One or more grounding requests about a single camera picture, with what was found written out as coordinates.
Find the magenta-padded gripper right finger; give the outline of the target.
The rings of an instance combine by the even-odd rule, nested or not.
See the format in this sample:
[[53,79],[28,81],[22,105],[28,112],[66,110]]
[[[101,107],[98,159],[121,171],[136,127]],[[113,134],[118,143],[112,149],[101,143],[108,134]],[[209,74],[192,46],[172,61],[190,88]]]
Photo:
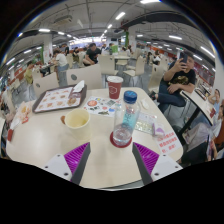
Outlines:
[[168,155],[159,155],[138,143],[133,143],[132,153],[136,159],[144,185],[182,169],[182,167]]

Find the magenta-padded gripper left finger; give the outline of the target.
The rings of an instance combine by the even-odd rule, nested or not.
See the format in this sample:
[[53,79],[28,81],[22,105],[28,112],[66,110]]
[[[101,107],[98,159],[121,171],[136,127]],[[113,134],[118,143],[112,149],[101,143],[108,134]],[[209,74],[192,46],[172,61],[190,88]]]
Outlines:
[[90,155],[90,143],[82,144],[65,155],[56,154],[43,167],[56,176],[79,185]]

